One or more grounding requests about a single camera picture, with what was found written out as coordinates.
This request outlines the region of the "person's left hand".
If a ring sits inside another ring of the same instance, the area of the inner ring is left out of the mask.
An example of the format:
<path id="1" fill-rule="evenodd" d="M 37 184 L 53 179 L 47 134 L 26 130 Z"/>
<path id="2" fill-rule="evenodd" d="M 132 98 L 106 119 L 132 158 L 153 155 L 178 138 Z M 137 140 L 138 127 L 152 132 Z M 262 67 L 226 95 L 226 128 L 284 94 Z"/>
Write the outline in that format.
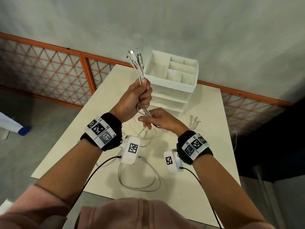
<path id="1" fill-rule="evenodd" d="M 139 101 L 139 88 L 140 82 L 136 80 L 129 86 L 127 91 L 120 98 L 118 103 L 109 111 L 121 123 L 127 122 L 132 119 L 138 112 L 137 103 Z"/>

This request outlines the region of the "person's right hand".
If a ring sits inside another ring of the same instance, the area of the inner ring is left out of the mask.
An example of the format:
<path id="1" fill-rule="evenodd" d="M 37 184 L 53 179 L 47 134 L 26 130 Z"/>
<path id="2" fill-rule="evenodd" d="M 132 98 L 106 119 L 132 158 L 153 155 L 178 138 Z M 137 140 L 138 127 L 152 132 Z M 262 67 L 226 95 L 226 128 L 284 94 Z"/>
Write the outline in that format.
<path id="1" fill-rule="evenodd" d="M 158 125 L 164 130 L 171 131 L 178 137 L 189 130 L 184 123 L 163 108 L 160 108 L 159 111 Z"/>

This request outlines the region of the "person's right forearm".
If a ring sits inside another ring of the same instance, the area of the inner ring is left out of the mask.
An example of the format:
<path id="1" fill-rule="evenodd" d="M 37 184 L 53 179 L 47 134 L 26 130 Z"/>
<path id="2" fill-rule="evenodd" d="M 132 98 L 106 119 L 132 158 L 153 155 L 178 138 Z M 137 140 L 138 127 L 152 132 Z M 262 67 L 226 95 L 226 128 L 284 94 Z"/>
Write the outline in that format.
<path id="1" fill-rule="evenodd" d="M 194 160 L 193 168 L 225 229 L 270 228 L 240 184 L 216 158 L 201 156 Z"/>

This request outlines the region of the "person's left forearm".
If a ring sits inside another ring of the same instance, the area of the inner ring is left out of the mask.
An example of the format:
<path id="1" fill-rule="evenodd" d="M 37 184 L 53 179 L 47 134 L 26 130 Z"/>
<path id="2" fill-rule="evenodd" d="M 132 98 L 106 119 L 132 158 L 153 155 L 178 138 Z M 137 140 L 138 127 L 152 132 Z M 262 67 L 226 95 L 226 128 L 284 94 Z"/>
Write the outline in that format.
<path id="1" fill-rule="evenodd" d="M 99 147 L 82 139 L 40 177 L 35 185 L 73 207 L 101 154 Z"/>

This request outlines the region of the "white desktop drawer organizer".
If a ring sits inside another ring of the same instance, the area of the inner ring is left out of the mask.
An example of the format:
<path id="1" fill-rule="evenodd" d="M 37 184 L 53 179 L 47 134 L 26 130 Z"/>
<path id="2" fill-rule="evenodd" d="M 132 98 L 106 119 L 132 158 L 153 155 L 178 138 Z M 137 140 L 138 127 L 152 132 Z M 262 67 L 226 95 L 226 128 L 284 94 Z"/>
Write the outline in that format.
<path id="1" fill-rule="evenodd" d="M 144 77 L 153 90 L 151 105 L 176 117 L 182 115 L 195 90 L 198 73 L 197 60 L 153 50 L 144 65 Z"/>

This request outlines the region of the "black wristband with marker tags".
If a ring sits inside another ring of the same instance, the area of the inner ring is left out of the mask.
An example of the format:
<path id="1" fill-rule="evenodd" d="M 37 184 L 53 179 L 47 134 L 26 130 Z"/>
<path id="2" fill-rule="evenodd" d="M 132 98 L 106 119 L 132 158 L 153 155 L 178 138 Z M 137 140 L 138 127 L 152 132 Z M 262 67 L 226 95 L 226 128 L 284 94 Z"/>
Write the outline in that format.
<path id="1" fill-rule="evenodd" d="M 193 161 L 201 156 L 213 156 L 209 143 L 194 131 L 185 131 L 177 141 L 178 157 L 188 165 L 192 165 Z"/>
<path id="2" fill-rule="evenodd" d="M 117 148 L 121 145 L 122 123 L 113 114 L 105 113 L 86 126 L 80 140 L 83 139 L 102 151 Z"/>

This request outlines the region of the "orange mesh fence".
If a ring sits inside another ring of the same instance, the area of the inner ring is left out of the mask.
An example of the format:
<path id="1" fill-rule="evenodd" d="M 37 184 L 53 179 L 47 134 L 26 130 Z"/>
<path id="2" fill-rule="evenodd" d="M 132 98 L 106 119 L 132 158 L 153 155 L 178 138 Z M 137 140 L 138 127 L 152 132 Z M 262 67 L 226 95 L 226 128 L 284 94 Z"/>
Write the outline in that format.
<path id="1" fill-rule="evenodd" d="M 127 62 L 0 32 L 0 88 L 82 108 L 115 65 Z M 231 133 L 248 134 L 292 103 L 201 80 L 219 88 Z"/>

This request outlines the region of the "pink sweater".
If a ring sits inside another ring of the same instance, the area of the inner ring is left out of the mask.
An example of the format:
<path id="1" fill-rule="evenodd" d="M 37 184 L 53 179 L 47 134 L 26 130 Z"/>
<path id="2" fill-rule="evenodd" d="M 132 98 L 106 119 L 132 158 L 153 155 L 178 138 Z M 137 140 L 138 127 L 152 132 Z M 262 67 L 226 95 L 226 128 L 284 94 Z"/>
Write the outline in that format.
<path id="1" fill-rule="evenodd" d="M 0 229 L 62 229 L 71 207 L 47 190 L 30 186 L 0 215 Z M 83 206 L 74 229 L 201 229 L 160 200 L 122 198 Z"/>

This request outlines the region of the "white and blue roll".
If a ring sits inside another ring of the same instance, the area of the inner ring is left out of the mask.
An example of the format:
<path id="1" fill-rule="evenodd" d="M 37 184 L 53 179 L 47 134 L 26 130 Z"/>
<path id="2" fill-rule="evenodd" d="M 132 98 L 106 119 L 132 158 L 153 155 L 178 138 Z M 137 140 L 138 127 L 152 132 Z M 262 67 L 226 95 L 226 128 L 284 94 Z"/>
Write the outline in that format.
<path id="1" fill-rule="evenodd" d="M 9 132 L 25 136 L 30 130 L 30 126 L 23 126 L 14 119 L 0 112 L 0 139 L 4 136 L 8 136 Z"/>

